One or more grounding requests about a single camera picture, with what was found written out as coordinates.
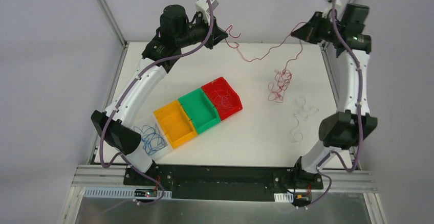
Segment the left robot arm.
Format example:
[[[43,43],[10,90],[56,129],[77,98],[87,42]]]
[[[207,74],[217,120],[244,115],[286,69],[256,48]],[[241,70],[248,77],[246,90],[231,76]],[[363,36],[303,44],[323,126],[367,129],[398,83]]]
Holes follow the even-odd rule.
[[[227,33],[217,26],[213,10],[213,6],[197,6],[189,21],[184,7],[165,7],[156,34],[142,52],[132,78],[114,102],[91,115],[100,143],[121,153],[138,170],[136,178],[143,185],[151,185],[156,172],[150,168],[153,160],[144,149],[141,135],[132,129],[134,119],[151,91],[180,58],[201,47],[212,49],[227,38]]]

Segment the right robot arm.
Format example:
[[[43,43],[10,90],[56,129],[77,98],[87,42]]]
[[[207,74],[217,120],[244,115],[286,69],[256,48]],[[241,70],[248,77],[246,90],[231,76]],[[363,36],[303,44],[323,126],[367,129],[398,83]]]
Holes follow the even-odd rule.
[[[317,169],[340,152],[359,146],[378,125],[378,119],[370,114],[366,95],[372,41],[362,32],[369,7],[347,4],[341,20],[333,13],[333,10],[328,13],[317,11],[305,25],[290,34],[312,44],[331,44],[336,51],[333,60],[339,74],[337,110],[322,120],[318,142],[289,171],[288,186],[293,188],[312,186],[320,189],[322,177]]]

